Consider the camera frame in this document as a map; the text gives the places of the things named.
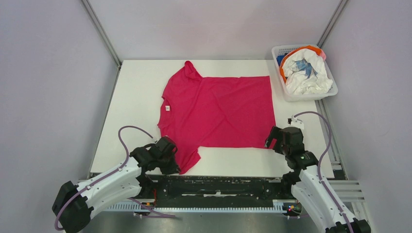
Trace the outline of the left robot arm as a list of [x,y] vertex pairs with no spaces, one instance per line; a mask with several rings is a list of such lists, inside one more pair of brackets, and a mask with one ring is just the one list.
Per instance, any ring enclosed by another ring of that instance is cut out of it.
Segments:
[[159,168],[163,175],[177,174],[177,146],[164,136],[155,143],[135,148],[127,160],[89,180],[64,183],[52,205],[59,231],[78,233],[108,207],[140,196],[153,194],[154,182],[146,174]]

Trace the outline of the pink t shirt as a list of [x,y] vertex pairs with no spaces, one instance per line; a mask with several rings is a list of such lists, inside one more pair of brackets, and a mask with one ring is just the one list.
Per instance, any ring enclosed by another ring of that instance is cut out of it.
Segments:
[[262,149],[275,125],[269,76],[204,77],[186,61],[162,99],[158,127],[177,146],[181,174],[199,162],[199,147]]

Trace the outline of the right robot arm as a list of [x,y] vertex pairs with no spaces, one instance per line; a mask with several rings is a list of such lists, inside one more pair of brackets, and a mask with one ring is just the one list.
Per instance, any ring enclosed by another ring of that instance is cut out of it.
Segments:
[[302,130],[273,126],[265,142],[283,154],[291,172],[282,176],[281,193],[296,198],[322,233],[370,233],[369,223],[359,220],[337,196],[320,171],[316,156],[305,149]]

